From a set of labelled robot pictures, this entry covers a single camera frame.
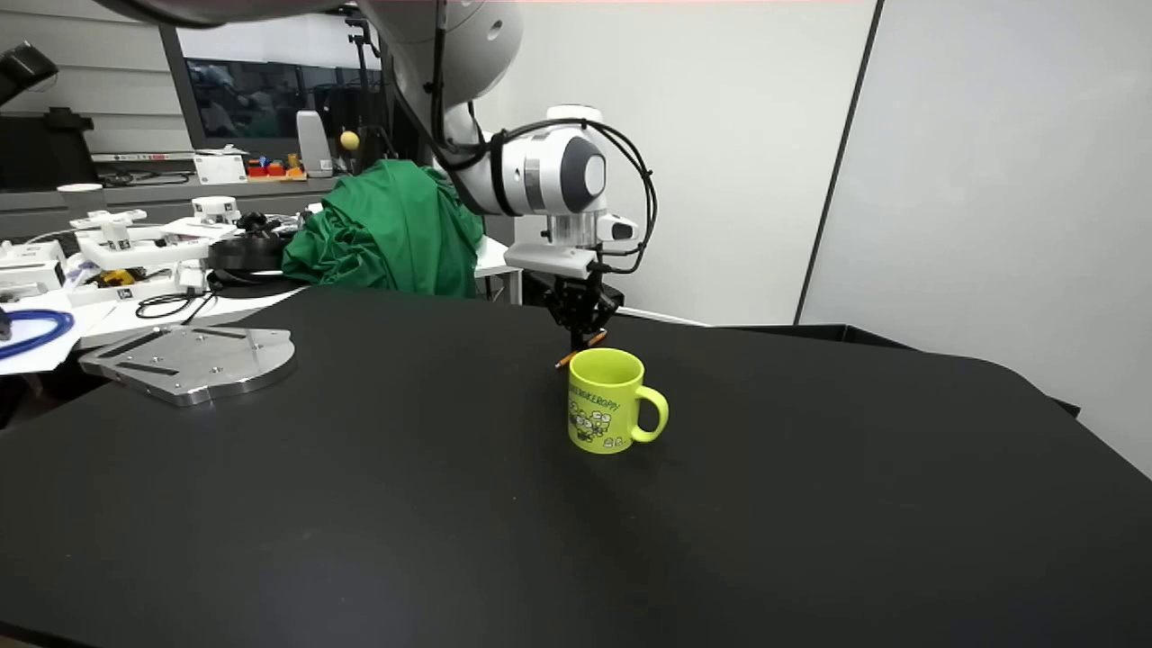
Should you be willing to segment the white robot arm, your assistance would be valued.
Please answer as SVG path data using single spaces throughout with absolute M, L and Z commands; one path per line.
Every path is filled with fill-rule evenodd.
M 220 29 L 229 22 L 320 16 L 354 3 L 386 52 L 398 108 L 427 167 L 371 161 L 341 182 L 281 251 L 298 284 L 467 297 L 484 215 L 596 219 L 607 134 L 589 114 L 546 114 L 487 134 L 472 101 L 523 46 L 514 0 L 98 0 L 145 24 Z

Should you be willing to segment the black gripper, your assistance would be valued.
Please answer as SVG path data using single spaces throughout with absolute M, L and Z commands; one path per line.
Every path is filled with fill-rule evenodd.
M 607 320 L 616 317 L 616 309 L 622 306 L 622 292 L 601 282 L 570 282 L 557 278 L 546 297 L 542 297 L 546 315 L 570 329 L 566 330 L 566 345 L 570 352 L 588 350 L 584 330 L 589 335 L 589 350 L 607 345 Z

